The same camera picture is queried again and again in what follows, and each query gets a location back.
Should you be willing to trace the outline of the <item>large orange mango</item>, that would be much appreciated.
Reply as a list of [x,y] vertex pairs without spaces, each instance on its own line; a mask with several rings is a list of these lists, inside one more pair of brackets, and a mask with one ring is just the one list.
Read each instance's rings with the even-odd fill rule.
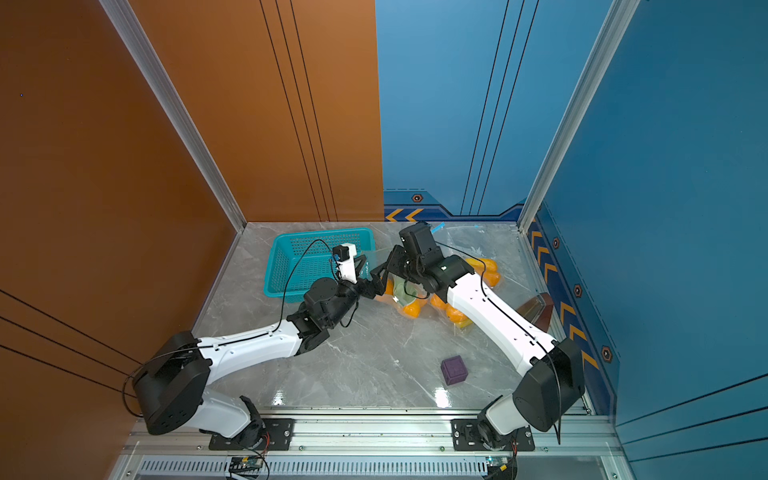
[[474,268],[475,272],[484,279],[484,282],[490,288],[496,287],[501,281],[502,276],[499,273],[498,265],[494,260],[468,258],[467,262]]

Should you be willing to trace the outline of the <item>orange mango later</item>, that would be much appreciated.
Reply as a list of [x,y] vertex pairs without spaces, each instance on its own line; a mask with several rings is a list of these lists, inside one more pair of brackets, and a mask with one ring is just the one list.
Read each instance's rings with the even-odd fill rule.
[[472,321],[460,310],[448,305],[445,310],[446,317],[460,329],[472,324]]

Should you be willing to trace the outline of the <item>clear bags stack green print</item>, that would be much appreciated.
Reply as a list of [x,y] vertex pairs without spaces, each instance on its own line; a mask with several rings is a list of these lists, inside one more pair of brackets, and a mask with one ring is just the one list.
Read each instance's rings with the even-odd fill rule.
[[408,305],[416,299],[428,301],[429,294],[420,285],[412,284],[390,271],[388,267],[389,261],[390,255],[376,266],[386,266],[389,272],[386,294],[376,297],[376,300],[394,306],[396,310],[404,316],[400,311],[403,306]]

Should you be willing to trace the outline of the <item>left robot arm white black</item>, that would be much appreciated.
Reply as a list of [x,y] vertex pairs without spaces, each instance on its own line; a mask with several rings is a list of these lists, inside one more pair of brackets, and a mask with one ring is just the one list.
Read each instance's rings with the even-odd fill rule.
[[189,427],[243,449],[261,447],[267,427],[253,401],[223,395],[212,384],[314,350],[343,318],[353,317],[361,299],[384,294],[387,281],[385,266],[354,282],[321,278],[299,309],[275,324],[219,337],[197,338],[189,331],[172,336],[132,376],[148,433],[159,436]]

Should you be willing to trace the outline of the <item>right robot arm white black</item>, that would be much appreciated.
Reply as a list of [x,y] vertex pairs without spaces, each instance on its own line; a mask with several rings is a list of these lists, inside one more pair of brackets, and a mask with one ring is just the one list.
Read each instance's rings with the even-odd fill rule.
[[527,321],[485,281],[489,264],[458,249],[446,256],[430,225],[415,223],[400,231],[382,270],[418,285],[478,326],[511,362],[521,380],[513,393],[489,403],[477,417],[478,434],[492,450],[505,449],[514,433],[529,427],[561,432],[561,418],[586,393],[581,348],[557,340]]

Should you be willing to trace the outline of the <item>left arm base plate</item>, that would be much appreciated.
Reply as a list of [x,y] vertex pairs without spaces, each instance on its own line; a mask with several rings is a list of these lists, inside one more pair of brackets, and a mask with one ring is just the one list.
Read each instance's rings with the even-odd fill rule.
[[259,452],[288,451],[293,439],[293,418],[266,418],[260,425],[249,425],[233,438],[213,434],[208,448],[211,451],[257,450]]

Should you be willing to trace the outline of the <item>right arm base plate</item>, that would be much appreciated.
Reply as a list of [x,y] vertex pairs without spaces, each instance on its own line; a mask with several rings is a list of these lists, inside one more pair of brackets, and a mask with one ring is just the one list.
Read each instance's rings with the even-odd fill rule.
[[477,419],[450,421],[453,449],[460,452],[533,452],[535,443],[529,427],[518,428],[502,435],[488,422]]

